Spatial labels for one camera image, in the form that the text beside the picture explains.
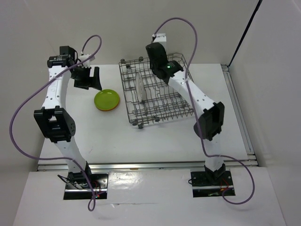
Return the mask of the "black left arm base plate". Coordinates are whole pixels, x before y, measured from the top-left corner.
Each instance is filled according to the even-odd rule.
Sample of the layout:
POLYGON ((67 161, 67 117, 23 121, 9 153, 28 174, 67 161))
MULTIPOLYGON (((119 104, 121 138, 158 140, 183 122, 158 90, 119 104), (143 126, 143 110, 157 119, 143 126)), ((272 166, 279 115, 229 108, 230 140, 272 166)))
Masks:
MULTIPOLYGON (((64 200, 90 200, 92 198, 92 191, 87 182, 79 184, 69 175, 67 177, 58 175, 58 177, 65 183, 64 200)), ((97 200, 107 199, 108 180, 109 173, 107 172, 91 175, 91 185, 97 200)))

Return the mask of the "white plate green rim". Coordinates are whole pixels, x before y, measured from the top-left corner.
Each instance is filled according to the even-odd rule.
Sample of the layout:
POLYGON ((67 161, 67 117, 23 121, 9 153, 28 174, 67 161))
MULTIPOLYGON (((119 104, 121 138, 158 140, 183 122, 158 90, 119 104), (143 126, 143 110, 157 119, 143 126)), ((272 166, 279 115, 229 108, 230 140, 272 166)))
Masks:
POLYGON ((139 72, 136 73, 136 92, 137 92, 137 99, 139 103, 141 103, 144 99, 144 84, 139 72))

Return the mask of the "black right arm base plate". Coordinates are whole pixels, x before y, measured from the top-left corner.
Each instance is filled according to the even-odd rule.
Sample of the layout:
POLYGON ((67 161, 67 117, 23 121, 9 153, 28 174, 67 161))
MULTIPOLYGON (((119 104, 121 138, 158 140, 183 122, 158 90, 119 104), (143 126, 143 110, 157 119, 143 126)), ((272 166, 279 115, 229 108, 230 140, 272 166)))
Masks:
POLYGON ((232 175, 229 170, 219 177, 216 181, 210 182, 206 177, 204 171, 192 171, 190 173, 191 179, 188 183, 192 186, 192 194, 194 198, 199 197, 218 197, 235 196, 235 188, 232 180, 232 175))

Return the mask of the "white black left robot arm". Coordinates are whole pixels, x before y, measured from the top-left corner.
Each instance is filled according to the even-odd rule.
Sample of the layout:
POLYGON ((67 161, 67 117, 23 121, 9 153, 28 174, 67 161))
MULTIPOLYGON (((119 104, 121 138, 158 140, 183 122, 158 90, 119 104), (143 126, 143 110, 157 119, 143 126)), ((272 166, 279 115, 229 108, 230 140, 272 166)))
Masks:
POLYGON ((95 67, 93 76, 90 76, 91 66, 88 55, 82 54, 76 57, 76 53, 76 50, 70 46, 61 46, 59 55, 48 59, 51 83, 41 109, 34 111, 34 119, 44 137, 48 138, 66 158, 68 176, 64 182, 86 189, 92 184, 93 176, 74 138, 76 124, 65 109, 66 94, 70 79, 74 80, 74 87, 80 89, 102 90, 102 86, 99 67, 95 67))

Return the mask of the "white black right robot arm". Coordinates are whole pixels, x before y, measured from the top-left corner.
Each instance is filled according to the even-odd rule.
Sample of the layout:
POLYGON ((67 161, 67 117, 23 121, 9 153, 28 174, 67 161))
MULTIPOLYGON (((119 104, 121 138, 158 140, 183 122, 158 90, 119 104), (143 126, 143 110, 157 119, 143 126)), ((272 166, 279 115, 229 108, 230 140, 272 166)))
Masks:
POLYGON ((159 42, 146 46, 153 74, 176 90, 191 105, 196 123, 193 129, 201 139, 205 159, 205 179, 216 185, 225 172, 220 133, 225 106, 208 97, 191 79, 177 61, 169 61, 166 50, 159 42))

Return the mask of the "orange plate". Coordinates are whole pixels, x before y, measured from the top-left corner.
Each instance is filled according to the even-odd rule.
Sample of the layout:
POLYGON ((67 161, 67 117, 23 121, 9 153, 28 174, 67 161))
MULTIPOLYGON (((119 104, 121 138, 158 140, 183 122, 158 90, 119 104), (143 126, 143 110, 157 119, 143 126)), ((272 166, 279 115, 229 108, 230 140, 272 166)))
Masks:
POLYGON ((95 106, 97 109, 106 112, 106 111, 111 111, 116 107, 118 107, 119 103, 120 103, 119 99, 114 99, 114 100, 101 99, 95 103, 95 106))

